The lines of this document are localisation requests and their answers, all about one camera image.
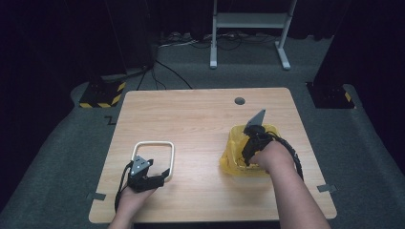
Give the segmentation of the yellow plastic bag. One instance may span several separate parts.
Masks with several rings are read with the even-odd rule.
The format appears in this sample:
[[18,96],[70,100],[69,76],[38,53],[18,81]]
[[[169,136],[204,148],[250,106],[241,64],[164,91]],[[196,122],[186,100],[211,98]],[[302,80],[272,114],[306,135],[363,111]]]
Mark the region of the yellow plastic bag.
[[249,137],[244,129],[245,125],[236,125],[230,129],[224,152],[219,159],[220,167],[224,173],[234,177],[266,177],[267,173],[258,165],[245,165],[242,151]]

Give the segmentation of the person's left hand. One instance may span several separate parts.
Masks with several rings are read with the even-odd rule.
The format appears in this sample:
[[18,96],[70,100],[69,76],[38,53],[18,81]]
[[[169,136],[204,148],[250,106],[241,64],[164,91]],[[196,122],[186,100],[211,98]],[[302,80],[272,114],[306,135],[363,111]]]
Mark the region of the person's left hand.
[[126,187],[120,195],[117,215],[121,218],[131,219],[140,210],[146,200],[155,193],[155,189],[136,193]]

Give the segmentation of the white metal stand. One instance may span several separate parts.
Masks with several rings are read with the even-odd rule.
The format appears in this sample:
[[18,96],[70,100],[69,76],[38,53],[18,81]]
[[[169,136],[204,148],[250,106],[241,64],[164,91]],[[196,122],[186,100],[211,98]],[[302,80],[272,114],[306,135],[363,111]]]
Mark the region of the white metal stand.
[[297,1],[298,0],[290,0],[289,10],[284,13],[250,13],[218,12],[218,0],[213,0],[209,67],[213,70],[218,67],[218,29],[280,29],[282,31],[281,37],[274,42],[274,46],[283,69],[289,71],[291,66],[284,50],[284,46]]

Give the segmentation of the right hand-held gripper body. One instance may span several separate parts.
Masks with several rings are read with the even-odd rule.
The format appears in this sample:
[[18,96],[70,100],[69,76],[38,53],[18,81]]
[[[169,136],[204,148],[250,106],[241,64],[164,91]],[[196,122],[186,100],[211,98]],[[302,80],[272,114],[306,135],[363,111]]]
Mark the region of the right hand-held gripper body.
[[245,125],[244,134],[248,136],[248,140],[242,150],[242,156],[246,166],[250,165],[250,160],[258,151],[262,151],[273,140],[272,135],[263,126],[265,114],[266,110],[262,109]]

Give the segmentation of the person's right hand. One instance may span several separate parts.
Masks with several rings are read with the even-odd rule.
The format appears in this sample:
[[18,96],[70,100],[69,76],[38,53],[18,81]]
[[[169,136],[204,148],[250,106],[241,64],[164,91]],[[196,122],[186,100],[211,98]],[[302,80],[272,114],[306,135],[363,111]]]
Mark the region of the person's right hand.
[[294,172],[294,162],[287,148],[281,143],[271,141],[267,146],[256,153],[249,161],[257,164],[272,176],[281,172]]

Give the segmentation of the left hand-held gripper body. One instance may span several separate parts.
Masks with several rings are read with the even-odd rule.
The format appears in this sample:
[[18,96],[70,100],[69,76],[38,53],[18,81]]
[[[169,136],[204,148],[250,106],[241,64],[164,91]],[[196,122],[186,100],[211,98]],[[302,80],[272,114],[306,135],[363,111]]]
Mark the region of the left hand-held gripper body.
[[141,156],[135,156],[132,160],[133,165],[130,169],[127,178],[127,185],[136,193],[144,192],[147,190],[157,189],[164,185],[161,180],[161,175],[149,177],[148,171],[151,166],[148,160]]

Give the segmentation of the black yellow striped base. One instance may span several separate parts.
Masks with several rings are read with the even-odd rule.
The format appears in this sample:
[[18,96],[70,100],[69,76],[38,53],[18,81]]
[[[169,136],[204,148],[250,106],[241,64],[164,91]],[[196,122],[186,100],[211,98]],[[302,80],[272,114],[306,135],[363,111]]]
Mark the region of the black yellow striped base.
[[306,83],[314,106],[318,109],[353,109],[352,97],[342,86]]
[[101,86],[89,84],[79,99],[81,108],[111,108],[115,107],[122,95],[125,82],[103,83]]

